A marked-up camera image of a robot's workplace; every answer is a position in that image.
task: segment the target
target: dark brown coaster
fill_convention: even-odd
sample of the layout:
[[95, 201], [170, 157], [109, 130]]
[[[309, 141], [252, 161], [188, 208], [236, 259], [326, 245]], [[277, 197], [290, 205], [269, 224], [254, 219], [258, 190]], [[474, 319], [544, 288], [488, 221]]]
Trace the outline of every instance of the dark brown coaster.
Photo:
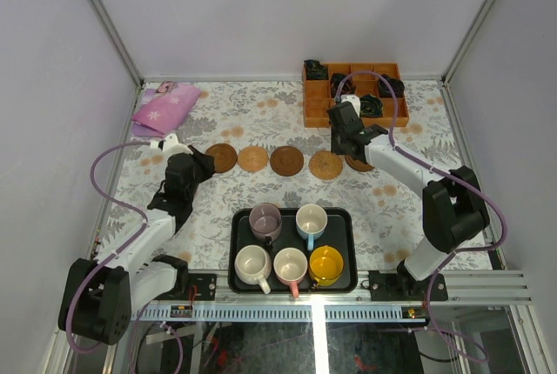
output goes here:
[[242, 170], [256, 172], [263, 170], [269, 162], [269, 155], [260, 146], [248, 146], [238, 154], [238, 165]]
[[310, 159], [310, 171], [320, 180], [333, 180], [342, 172], [342, 159], [328, 150], [320, 150]]
[[271, 154], [271, 168], [280, 176], [295, 176], [304, 168], [304, 155], [293, 146], [281, 146]]
[[371, 171], [375, 168], [374, 166], [372, 166], [370, 164], [362, 163], [358, 159], [354, 159], [354, 158], [350, 157], [349, 155], [345, 155], [345, 160], [346, 160], [346, 163], [348, 164], [348, 166], [350, 168], [352, 168], [353, 170], [356, 170], [358, 172], [368, 172], [368, 171]]
[[238, 160], [236, 150], [229, 144], [215, 144], [209, 147], [205, 154], [215, 158], [215, 172], [217, 173], [230, 171]]

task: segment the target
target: black mounting plate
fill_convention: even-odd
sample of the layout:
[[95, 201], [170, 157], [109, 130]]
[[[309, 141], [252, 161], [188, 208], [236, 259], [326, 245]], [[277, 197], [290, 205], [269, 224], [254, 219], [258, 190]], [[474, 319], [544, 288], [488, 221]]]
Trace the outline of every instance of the black mounting plate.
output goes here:
[[[369, 271], [369, 291], [372, 293], [373, 302], [399, 302], [407, 300], [423, 301], [426, 298], [429, 278], [417, 285], [411, 293], [400, 289], [396, 272]], [[433, 283], [432, 302], [446, 302], [449, 296], [446, 292], [445, 278], [438, 274]]]
[[196, 302], [214, 302], [215, 291], [217, 290], [217, 274], [190, 273], [188, 287], [184, 293], [172, 294], [163, 293], [156, 300], [189, 300], [190, 288], [193, 286], [198, 288], [198, 294], [195, 296]]

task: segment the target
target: tray rim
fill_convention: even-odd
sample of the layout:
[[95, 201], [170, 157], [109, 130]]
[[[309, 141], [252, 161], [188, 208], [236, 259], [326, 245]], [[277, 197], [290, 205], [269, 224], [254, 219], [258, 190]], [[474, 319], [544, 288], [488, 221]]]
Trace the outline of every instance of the tray rim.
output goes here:
[[[229, 247], [229, 258], [228, 258], [228, 276], [227, 276], [227, 281], [228, 281], [228, 287], [230, 288], [230, 290], [232, 290], [233, 292], [237, 293], [237, 294], [260, 294], [260, 291], [241, 291], [238, 290], [235, 286], [232, 285], [232, 273], [234, 273], [234, 275], [236, 274], [236, 271], [234, 271], [234, 260], [232, 259], [232, 245], [234, 243], [234, 239], [232, 237], [232, 229], [238, 224], [239, 219], [246, 213], [252, 210], [252, 207], [246, 207], [244, 209], [240, 209], [238, 210], [236, 213], [234, 213], [234, 216], [232, 217], [232, 227], [231, 227], [231, 237], [230, 237], [230, 247]], [[327, 215], [332, 214], [334, 215], [334, 211], [338, 211], [338, 214], [343, 215], [343, 218], [347, 221], [347, 223], [349, 224], [349, 231], [347, 233], [347, 235], [349, 236], [350, 239], [348, 239], [348, 256], [350, 259], [350, 256], [353, 257], [354, 260], [354, 266], [351, 267], [350, 265], [348, 265], [348, 270], [349, 270], [349, 274], [350, 274], [350, 279], [351, 279], [351, 283], [348, 284], [348, 289], [346, 291], [332, 291], [332, 290], [316, 290], [314, 291], [315, 294], [345, 294], [345, 293], [350, 293], [351, 291], [353, 291], [357, 286], [358, 286], [358, 264], [356, 262], [356, 246], [354, 245], [354, 233], [352, 230], [352, 216], [350, 215], [350, 213], [348, 212], [348, 210], [342, 208], [342, 207], [323, 207], [323, 209], [325, 210], [325, 212], [327, 212]], [[295, 211], [295, 210], [299, 210], [299, 207], [278, 207], [278, 210], [282, 211], [283, 210], [287, 210], [287, 211]], [[271, 292], [269, 293], [269, 295], [271, 294], [279, 294], [279, 295], [286, 295], [289, 294], [288, 291], [277, 291], [277, 292]]]

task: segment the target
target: mug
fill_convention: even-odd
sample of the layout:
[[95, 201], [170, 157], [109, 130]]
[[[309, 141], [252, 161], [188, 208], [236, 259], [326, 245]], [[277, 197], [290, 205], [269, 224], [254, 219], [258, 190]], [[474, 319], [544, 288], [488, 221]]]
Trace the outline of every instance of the mug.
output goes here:
[[259, 284], [265, 294], [271, 292], [267, 278], [271, 275], [271, 257], [257, 245], [248, 245], [240, 250], [234, 260], [238, 278], [246, 284]]
[[284, 248], [275, 257], [273, 268], [278, 280], [290, 286], [294, 298], [299, 297], [298, 284], [307, 272], [307, 258], [296, 248]]
[[306, 204], [296, 213], [296, 229], [298, 234], [307, 239], [307, 250], [313, 250], [313, 244], [327, 226], [327, 212], [316, 204]]
[[279, 208], [270, 203], [258, 204], [250, 212], [248, 220], [255, 238], [265, 242], [268, 249], [272, 249], [272, 241], [279, 237], [282, 230]]
[[320, 246], [310, 255], [312, 288], [335, 284], [345, 268], [340, 252], [331, 246]]

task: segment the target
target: leaf pattern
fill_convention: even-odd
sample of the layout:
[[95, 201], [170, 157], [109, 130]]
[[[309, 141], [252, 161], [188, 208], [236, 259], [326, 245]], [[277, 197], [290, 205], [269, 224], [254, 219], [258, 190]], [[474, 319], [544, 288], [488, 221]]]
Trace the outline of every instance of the leaf pattern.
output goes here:
[[[228, 267], [234, 213], [269, 202], [279, 207], [316, 203], [342, 207], [352, 216], [358, 267], [394, 269], [402, 251], [413, 250], [423, 237], [419, 197], [383, 170], [358, 173], [344, 164], [338, 178], [321, 181], [308, 164], [318, 150], [330, 148], [328, 130], [304, 127], [301, 82], [195, 83], [208, 97], [199, 98], [177, 133], [181, 141], [205, 151], [229, 143], [236, 151], [256, 144], [269, 155], [279, 146], [293, 145], [304, 154], [305, 166], [294, 177], [275, 174], [270, 165], [249, 173], [238, 166], [201, 184], [193, 213], [182, 229], [153, 254], [189, 257], [192, 269]], [[156, 88], [156, 83], [148, 88]], [[406, 83], [410, 123], [395, 136], [408, 148], [447, 167], [460, 165], [459, 152], [434, 81]], [[116, 196], [145, 210], [164, 179], [166, 158], [147, 146], [127, 148]], [[113, 205], [104, 234], [121, 237], [139, 224], [136, 213]], [[468, 243], [482, 245], [478, 235]], [[459, 254], [447, 268], [491, 268], [487, 254]]]

